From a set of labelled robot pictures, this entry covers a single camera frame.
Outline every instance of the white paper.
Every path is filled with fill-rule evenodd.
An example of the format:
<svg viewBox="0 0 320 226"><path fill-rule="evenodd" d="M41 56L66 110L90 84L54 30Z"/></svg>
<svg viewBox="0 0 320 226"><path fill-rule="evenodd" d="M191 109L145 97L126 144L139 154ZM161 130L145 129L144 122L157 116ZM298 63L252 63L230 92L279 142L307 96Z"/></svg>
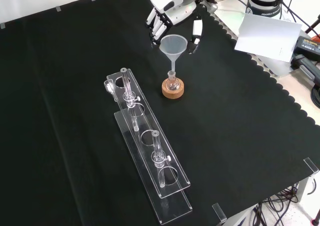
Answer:
<svg viewBox="0 0 320 226"><path fill-rule="evenodd" d="M301 24L246 13L235 50L290 62Z"/></svg>

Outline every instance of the clear acrylic rack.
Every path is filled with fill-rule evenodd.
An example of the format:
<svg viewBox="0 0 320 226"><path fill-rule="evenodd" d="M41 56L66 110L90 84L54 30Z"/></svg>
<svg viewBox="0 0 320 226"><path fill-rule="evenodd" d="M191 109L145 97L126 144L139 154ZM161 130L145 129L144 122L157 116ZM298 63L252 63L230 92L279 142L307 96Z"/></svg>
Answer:
<svg viewBox="0 0 320 226"><path fill-rule="evenodd" d="M190 213L184 193L190 181L131 70L107 76L104 86L120 107L115 119L159 222Z"/></svg>

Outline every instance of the black cloth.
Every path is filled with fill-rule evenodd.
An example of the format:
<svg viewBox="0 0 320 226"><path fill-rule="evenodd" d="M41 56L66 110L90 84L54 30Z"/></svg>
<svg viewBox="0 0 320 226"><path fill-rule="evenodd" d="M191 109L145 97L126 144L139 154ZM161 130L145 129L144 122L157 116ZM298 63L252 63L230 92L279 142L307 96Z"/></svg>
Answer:
<svg viewBox="0 0 320 226"><path fill-rule="evenodd" d="M10 49L19 58L15 45L23 42L29 59L4 62L5 85L29 80L30 74L41 94L34 88L4 94L6 110L18 117L22 106L12 105L25 99L40 114L40 106L28 94L41 95L46 118L30 120L45 121L49 128L41 126L44 133L33 136L44 137L56 153L61 149L83 225L158 224L114 119L119 108L103 85L107 75L122 67L132 70L191 182L186 193L193 212L168 225L216 225L213 204L219 203L231 217L311 175L303 159L320 164L319 127L249 55L234 51L235 41L204 10L198 50L176 62L184 95L177 100L162 95L161 83L171 64L151 46L144 27L151 9L149 0L80 0L61 6L60 12L50 9L12 23L23 28L23 35ZM15 30L22 30L10 26L1 31L0 40L7 37L10 42ZM169 33L190 39L192 26L187 20ZM29 120L16 117L7 116L5 122ZM53 129L56 138L44 136L53 135ZM29 137L23 128L8 131ZM32 142L13 144L33 147ZM59 155L55 162L61 166L61 160ZM47 170L51 178L57 177ZM69 199L70 186L50 188L63 190ZM59 197L47 200L64 203ZM71 199L63 206L75 209ZM79 223L76 213L68 215Z"/></svg>

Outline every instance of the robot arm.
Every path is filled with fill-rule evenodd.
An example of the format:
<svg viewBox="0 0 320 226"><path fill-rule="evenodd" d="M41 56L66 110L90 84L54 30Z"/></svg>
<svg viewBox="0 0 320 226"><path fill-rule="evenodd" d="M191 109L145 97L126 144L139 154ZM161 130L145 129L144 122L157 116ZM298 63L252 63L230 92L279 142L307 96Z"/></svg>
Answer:
<svg viewBox="0 0 320 226"><path fill-rule="evenodd" d="M146 20L150 28L150 38L154 44L160 44L161 39L169 29L182 23L185 19L195 17L191 40L188 42L189 54L196 51L202 35L203 23L197 14L197 6L205 1L208 8L212 5L216 9L215 0L150 0L154 6Z"/></svg>

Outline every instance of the white funnel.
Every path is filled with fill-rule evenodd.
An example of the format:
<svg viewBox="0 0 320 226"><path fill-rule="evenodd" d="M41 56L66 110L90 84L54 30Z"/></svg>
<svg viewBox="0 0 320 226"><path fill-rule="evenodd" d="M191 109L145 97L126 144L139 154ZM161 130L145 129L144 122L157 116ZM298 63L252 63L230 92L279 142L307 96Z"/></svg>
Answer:
<svg viewBox="0 0 320 226"><path fill-rule="evenodd" d="M171 60L171 71L175 71L177 58L187 49L188 41L178 34L169 34L161 39L160 50Z"/></svg>

